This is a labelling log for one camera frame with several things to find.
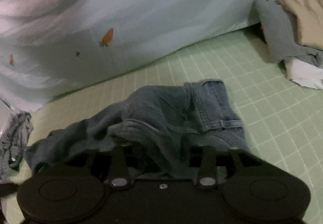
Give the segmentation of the blue denim jeans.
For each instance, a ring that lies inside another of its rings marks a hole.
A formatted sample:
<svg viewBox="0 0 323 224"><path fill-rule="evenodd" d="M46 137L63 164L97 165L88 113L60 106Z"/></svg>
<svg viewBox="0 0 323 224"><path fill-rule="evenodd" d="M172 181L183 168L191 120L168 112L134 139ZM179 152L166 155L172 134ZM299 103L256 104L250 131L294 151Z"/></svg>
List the blue denim jeans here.
<svg viewBox="0 0 323 224"><path fill-rule="evenodd" d="M86 150L138 144L162 171L189 175L191 146L248 151L242 120L219 79L183 86L144 86L98 114L54 130L25 150L32 172Z"/></svg>

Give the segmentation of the green grid mat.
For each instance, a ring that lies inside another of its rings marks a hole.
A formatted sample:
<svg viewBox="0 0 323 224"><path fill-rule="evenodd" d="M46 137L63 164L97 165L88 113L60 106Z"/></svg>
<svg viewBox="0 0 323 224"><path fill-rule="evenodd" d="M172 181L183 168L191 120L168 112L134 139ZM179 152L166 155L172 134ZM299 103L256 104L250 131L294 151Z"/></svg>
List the green grid mat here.
<svg viewBox="0 0 323 224"><path fill-rule="evenodd" d="M303 219L322 223L322 91L288 80L284 64L272 63L268 47L248 31L190 45L44 105L32 113L29 142L92 117L143 86L182 86L212 78L225 83L250 151L303 180L311 191Z"/></svg>

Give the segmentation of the grey plaid shirt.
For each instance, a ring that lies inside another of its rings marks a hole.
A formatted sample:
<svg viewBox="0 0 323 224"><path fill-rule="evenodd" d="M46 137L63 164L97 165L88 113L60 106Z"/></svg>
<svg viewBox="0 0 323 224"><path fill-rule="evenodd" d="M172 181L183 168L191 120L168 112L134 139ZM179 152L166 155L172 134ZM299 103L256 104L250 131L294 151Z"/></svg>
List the grey plaid shirt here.
<svg viewBox="0 0 323 224"><path fill-rule="evenodd" d="M1 133L1 182L7 180L12 171L19 171L29 136L33 131L29 112L13 113Z"/></svg>

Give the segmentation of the white folded garment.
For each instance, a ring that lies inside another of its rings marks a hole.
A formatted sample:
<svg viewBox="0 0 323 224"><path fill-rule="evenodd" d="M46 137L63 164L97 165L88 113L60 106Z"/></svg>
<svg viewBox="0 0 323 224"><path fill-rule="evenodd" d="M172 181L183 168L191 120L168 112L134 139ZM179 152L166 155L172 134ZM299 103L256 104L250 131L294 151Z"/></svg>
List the white folded garment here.
<svg viewBox="0 0 323 224"><path fill-rule="evenodd" d="M284 63L290 81L302 87L323 90L323 70L321 68L296 58L285 60Z"/></svg>

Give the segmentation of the light blue carrot-print sheet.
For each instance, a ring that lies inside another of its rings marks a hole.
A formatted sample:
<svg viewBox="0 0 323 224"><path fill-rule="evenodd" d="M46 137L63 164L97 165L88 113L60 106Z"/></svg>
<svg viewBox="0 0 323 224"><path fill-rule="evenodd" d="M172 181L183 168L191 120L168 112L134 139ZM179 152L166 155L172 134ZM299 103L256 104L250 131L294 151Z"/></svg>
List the light blue carrot-print sheet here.
<svg viewBox="0 0 323 224"><path fill-rule="evenodd" d="M1 0L1 99L33 111L258 22L256 0Z"/></svg>

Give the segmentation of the grey folded garment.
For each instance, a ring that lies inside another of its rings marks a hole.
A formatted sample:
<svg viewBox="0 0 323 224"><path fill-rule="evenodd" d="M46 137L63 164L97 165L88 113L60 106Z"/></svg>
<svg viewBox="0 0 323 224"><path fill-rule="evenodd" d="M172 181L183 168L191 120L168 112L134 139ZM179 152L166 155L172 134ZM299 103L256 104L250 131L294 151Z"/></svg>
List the grey folded garment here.
<svg viewBox="0 0 323 224"><path fill-rule="evenodd" d="M322 68L322 50L298 44L294 15L270 0L258 0L256 8L272 62L297 58Z"/></svg>

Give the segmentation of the beige folded garment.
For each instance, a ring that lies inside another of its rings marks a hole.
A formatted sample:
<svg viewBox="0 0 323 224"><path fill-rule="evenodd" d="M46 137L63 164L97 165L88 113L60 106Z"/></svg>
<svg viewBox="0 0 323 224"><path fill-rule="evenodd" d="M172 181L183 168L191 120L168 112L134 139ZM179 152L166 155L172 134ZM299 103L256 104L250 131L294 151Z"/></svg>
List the beige folded garment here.
<svg viewBox="0 0 323 224"><path fill-rule="evenodd" d="M322 0L279 0L296 17L300 45L322 50Z"/></svg>

